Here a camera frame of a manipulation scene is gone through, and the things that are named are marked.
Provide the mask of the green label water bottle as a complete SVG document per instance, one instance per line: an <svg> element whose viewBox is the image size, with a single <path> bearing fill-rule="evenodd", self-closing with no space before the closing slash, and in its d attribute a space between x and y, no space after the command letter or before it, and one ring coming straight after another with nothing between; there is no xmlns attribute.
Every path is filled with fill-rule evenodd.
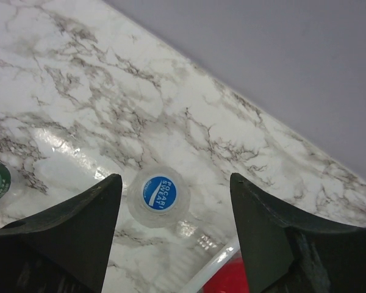
<svg viewBox="0 0 366 293"><path fill-rule="evenodd" d="M17 201L25 191L21 174L13 167L0 162L0 209Z"/></svg>

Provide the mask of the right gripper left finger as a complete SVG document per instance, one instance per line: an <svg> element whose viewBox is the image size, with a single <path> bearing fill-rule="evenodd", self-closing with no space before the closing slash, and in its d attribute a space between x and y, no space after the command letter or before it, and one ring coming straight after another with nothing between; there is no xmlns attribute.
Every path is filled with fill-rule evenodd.
<svg viewBox="0 0 366 293"><path fill-rule="evenodd" d="M122 179L0 228L0 292L101 292Z"/></svg>

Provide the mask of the white plastic fruit basket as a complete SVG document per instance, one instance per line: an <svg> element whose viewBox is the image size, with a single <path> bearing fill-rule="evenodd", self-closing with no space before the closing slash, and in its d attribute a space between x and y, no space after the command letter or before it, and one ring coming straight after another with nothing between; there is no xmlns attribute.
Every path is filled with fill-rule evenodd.
<svg viewBox="0 0 366 293"><path fill-rule="evenodd" d="M194 293L200 291L239 250L239 239L235 235L179 292Z"/></svg>

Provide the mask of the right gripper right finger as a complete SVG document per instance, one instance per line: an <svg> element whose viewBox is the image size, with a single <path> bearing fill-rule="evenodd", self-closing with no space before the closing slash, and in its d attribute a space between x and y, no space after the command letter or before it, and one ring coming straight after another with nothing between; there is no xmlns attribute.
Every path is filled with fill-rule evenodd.
<svg viewBox="0 0 366 293"><path fill-rule="evenodd" d="M308 213L230 177L251 292L366 292L366 228Z"/></svg>

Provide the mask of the clear unlabeled plastic bottle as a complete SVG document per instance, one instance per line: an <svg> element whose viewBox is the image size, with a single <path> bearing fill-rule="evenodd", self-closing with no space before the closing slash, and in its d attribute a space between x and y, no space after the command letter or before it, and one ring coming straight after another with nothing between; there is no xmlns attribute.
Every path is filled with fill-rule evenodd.
<svg viewBox="0 0 366 293"><path fill-rule="evenodd" d="M190 189L183 177L164 165L140 170L127 188L131 216L148 228L164 228L182 220L190 199Z"/></svg>

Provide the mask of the blue white bottle cap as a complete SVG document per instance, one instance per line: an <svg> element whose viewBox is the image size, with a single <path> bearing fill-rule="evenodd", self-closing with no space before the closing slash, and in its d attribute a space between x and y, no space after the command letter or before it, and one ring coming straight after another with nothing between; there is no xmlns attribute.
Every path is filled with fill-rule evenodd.
<svg viewBox="0 0 366 293"><path fill-rule="evenodd" d="M152 175L146 178L141 188L141 196L145 208L160 214L174 207L178 199L178 190L170 177Z"/></svg>

